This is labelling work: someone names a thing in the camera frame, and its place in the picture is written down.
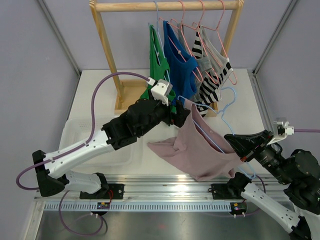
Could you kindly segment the mauve tank top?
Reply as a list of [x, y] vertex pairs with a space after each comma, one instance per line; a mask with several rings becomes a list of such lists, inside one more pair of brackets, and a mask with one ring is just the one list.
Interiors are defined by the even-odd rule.
[[196, 181], [218, 176], [234, 178], [243, 162], [229, 143], [204, 121], [196, 105], [184, 101], [190, 111], [176, 137], [147, 144], [158, 157]]

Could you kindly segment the blue tank top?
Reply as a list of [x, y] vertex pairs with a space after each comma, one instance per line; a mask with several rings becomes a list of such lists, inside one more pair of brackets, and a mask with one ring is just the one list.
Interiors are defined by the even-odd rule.
[[169, 77], [171, 84], [176, 96], [183, 96], [186, 99], [190, 99], [197, 92], [196, 87], [196, 76], [197, 72], [197, 62], [196, 59], [191, 58], [191, 56], [185, 52], [183, 49], [181, 53], [183, 54], [186, 62], [177, 53], [176, 48], [172, 45], [168, 37], [170, 37], [178, 48], [181, 48], [181, 44], [172, 29], [168, 21], [163, 21], [163, 37], [164, 37], [164, 55], [169, 64], [170, 73]]

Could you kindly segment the green tank top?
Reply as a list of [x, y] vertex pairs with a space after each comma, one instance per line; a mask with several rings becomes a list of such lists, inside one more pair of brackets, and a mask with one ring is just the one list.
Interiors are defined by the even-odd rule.
[[[149, 25], [149, 76], [155, 80], [165, 80], [171, 83], [170, 80], [170, 67], [165, 57], [162, 44], [159, 41], [157, 30], [155, 27]], [[146, 90], [140, 96], [140, 99], [149, 99], [148, 90], [151, 86], [148, 85]], [[176, 98], [176, 93], [173, 87], [168, 94], [168, 100], [173, 103]]]

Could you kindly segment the light blue wire hanger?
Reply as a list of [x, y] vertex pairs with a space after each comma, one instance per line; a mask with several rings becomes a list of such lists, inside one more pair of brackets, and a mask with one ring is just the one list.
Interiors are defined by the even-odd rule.
[[[228, 126], [228, 128], [229, 128], [230, 131], [231, 131], [231, 135], [232, 135], [232, 136], [235, 136], [235, 133], [234, 133], [234, 131], [233, 131], [233, 128], [232, 128], [232, 127], [230, 126], [230, 124], [225, 120], [224, 115], [225, 115], [226, 110], [228, 109], [228, 107], [231, 106], [232, 104], [234, 104], [234, 103], [236, 102], [236, 100], [237, 100], [237, 92], [236, 92], [236, 90], [235, 90], [233, 87], [229, 87], [229, 86], [228, 86], [228, 87], [223, 87], [223, 88], [222, 88], [222, 90], [227, 90], [227, 89], [232, 90], [232, 92], [233, 92], [233, 94], [234, 94], [234, 97], [233, 97], [233, 100], [232, 100], [230, 103], [227, 103], [222, 110], [216, 111], [216, 110], [214, 110], [211, 106], [205, 105], [205, 104], [202, 104], [202, 103], [197, 103], [197, 102], [193, 102], [193, 101], [191, 101], [191, 103], [192, 103], [193, 105], [196, 105], [196, 106], [208, 108], [208, 109], [210, 109], [212, 112], [214, 112], [214, 113], [217, 114], [217, 115], [221, 114], [221, 120]], [[209, 135], [200, 127], [200, 125], [199, 125], [195, 120], [193, 120], [193, 123], [200, 129], [200, 131], [201, 131], [206, 137], [208, 137], [208, 139], [211, 141], [211, 143], [213, 143], [213, 144], [218, 148], [218, 150], [219, 150], [221, 153], [225, 154], [225, 152], [220, 148], [220, 146], [219, 146], [211, 137], [209, 137]], [[254, 179], [254, 178], [257, 178], [258, 175], [256, 174], [256, 171], [255, 171], [254, 168], [251, 166], [251, 164], [250, 164], [250, 163], [246, 163], [246, 164], [247, 164], [247, 166], [251, 169], [251, 171], [252, 171], [252, 173], [253, 173], [252, 176], [248, 175], [240, 166], [238, 166], [237, 168], [238, 168], [246, 177], [248, 177], [249, 179], [252, 180], [252, 179]]]

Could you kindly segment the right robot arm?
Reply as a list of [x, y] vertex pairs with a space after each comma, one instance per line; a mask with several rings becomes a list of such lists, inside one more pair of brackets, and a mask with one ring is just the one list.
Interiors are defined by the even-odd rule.
[[290, 211], [269, 197], [244, 174], [237, 172], [230, 179], [227, 193], [232, 198], [242, 197], [278, 222], [292, 240], [318, 240], [320, 238], [320, 165], [310, 151], [295, 149], [284, 158], [272, 147], [274, 135], [264, 130], [259, 133], [226, 134], [243, 162], [255, 159], [276, 180], [286, 186], [285, 195], [294, 205]]

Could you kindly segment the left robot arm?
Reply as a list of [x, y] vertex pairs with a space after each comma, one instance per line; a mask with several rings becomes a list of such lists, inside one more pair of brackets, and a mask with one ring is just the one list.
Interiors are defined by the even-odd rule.
[[176, 113], [160, 100], [139, 99], [127, 111], [104, 124], [101, 129], [59, 151], [33, 152], [36, 179], [42, 197], [63, 191], [79, 192], [80, 199], [99, 200], [111, 197], [111, 189], [103, 173], [80, 173], [72, 169], [102, 154], [117, 151], [137, 142], [159, 123], [182, 127], [190, 110], [177, 101]]

